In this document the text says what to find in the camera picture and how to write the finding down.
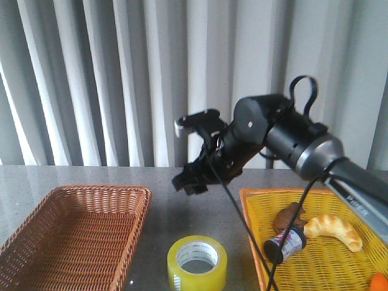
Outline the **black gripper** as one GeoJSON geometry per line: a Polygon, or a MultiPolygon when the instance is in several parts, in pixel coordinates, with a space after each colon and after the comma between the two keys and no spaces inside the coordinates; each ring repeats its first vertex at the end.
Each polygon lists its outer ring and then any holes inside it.
{"type": "Polygon", "coordinates": [[[207,186],[231,180],[243,172],[243,140],[235,127],[226,127],[208,135],[199,156],[184,165],[180,174],[172,179],[175,190],[184,190],[187,195],[208,191],[207,186]]]}

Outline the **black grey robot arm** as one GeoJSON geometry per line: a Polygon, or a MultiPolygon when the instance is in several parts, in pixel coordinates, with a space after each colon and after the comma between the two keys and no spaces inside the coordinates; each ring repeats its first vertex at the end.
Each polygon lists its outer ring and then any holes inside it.
{"type": "Polygon", "coordinates": [[[207,109],[175,122],[178,136],[197,133],[204,143],[172,183],[176,190],[200,194],[208,185],[229,182],[263,148],[269,149],[303,180],[319,178],[383,241],[387,240],[387,183],[344,155],[341,141],[327,127],[298,113],[283,95],[240,99],[230,124],[207,109]]]}

